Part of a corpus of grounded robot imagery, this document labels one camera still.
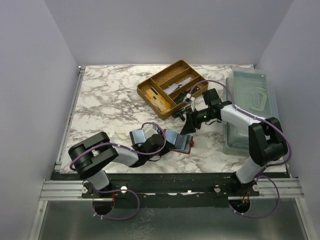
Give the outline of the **red leather card holder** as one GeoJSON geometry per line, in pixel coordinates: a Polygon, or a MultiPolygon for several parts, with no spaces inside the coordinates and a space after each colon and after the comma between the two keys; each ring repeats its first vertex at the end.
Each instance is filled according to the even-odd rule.
{"type": "Polygon", "coordinates": [[[173,145],[172,151],[189,155],[194,146],[193,136],[190,134],[180,135],[173,130],[164,129],[166,141],[173,145]]]}

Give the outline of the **black leather card holder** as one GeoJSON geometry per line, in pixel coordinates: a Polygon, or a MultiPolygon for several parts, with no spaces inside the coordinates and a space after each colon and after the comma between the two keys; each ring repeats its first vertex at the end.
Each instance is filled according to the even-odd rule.
{"type": "Polygon", "coordinates": [[[146,141],[150,137],[145,133],[143,129],[136,129],[129,132],[132,146],[137,149],[145,145],[146,141]]]}

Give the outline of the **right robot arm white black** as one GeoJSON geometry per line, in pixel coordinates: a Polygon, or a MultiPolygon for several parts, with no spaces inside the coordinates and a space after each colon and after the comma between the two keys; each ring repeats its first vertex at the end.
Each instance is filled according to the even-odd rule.
{"type": "Polygon", "coordinates": [[[282,128],[277,118],[249,116],[249,113],[235,108],[232,102],[222,101],[216,89],[202,94],[207,108],[185,109],[186,120],[180,134],[189,135],[201,128],[202,123],[210,120],[228,122],[248,132],[249,157],[241,168],[232,174],[232,186],[240,189],[252,183],[267,164],[282,158],[288,153],[288,145],[283,137],[282,128]]]}

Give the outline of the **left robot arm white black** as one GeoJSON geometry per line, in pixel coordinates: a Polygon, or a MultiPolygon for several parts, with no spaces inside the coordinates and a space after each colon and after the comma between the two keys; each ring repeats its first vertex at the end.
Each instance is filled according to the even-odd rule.
{"type": "Polygon", "coordinates": [[[158,130],[137,129],[130,131],[129,135],[133,151],[110,145],[110,138],[103,131],[75,144],[68,150],[71,169],[81,180],[87,180],[96,190],[104,191],[110,189],[109,178],[103,170],[109,163],[137,168],[175,147],[158,130]]]}

